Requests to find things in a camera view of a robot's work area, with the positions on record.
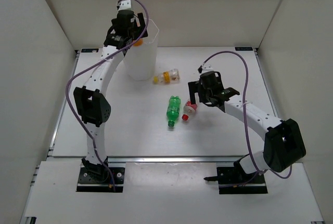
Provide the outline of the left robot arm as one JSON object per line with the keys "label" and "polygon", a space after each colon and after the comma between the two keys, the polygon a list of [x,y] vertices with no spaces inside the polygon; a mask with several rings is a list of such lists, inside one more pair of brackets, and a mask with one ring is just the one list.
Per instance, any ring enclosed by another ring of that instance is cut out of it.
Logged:
{"label": "left robot arm", "polygon": [[130,45],[148,36],[148,17],[132,10],[120,10],[111,20],[100,56],[88,80],[73,91],[76,111],[87,133],[87,155],[82,163],[97,182],[112,181],[105,152],[105,123],[111,115],[106,99],[108,85]]}

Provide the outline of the orange plastic bottle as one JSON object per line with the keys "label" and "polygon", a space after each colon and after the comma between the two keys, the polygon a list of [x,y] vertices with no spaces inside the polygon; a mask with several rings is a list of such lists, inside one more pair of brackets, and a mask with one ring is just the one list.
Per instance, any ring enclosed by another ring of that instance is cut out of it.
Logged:
{"label": "orange plastic bottle", "polygon": [[143,44],[143,39],[140,38],[133,46],[141,46]]}

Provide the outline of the green plastic bottle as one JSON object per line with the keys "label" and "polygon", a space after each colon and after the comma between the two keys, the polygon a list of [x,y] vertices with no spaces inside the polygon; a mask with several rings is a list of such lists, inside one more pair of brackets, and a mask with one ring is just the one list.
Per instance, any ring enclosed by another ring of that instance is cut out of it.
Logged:
{"label": "green plastic bottle", "polygon": [[180,114],[181,99],[179,96],[171,96],[169,98],[169,104],[166,111],[168,126],[174,127]]}

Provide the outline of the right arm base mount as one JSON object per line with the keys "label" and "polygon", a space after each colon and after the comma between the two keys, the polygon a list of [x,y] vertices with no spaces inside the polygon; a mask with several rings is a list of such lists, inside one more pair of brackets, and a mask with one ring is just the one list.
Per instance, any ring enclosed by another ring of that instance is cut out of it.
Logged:
{"label": "right arm base mount", "polygon": [[246,174],[239,161],[233,165],[218,165],[216,176],[204,177],[207,183],[217,182],[219,194],[267,194],[267,186],[263,174],[254,172]]}

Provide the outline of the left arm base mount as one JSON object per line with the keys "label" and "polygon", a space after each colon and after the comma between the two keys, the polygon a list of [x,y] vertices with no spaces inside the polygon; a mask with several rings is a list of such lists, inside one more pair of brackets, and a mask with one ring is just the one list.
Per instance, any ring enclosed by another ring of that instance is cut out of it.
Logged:
{"label": "left arm base mount", "polygon": [[122,193],[125,180],[125,167],[109,167],[91,164],[82,158],[82,165],[76,185],[77,192]]}

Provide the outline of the clear bottle red label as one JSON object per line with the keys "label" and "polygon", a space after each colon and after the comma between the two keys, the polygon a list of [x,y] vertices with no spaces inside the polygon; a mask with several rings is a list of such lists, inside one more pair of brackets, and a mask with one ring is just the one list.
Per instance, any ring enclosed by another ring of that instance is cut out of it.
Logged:
{"label": "clear bottle red label", "polygon": [[198,105],[196,103],[192,103],[190,99],[188,99],[183,107],[183,115],[182,120],[187,122],[191,118],[193,118],[196,114]]}

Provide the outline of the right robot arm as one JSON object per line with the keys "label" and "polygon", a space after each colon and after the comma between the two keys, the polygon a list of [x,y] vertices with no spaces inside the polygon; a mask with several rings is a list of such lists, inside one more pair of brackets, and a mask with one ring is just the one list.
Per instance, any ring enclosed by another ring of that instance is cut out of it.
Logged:
{"label": "right robot arm", "polygon": [[271,116],[247,102],[239,91],[223,86],[219,72],[201,74],[199,80],[188,83],[188,88],[192,103],[199,101],[216,107],[243,122],[245,131],[252,129],[262,138],[262,151],[250,152],[234,163],[234,177],[239,182],[248,181],[255,172],[283,172],[305,157],[306,148],[296,121]]}

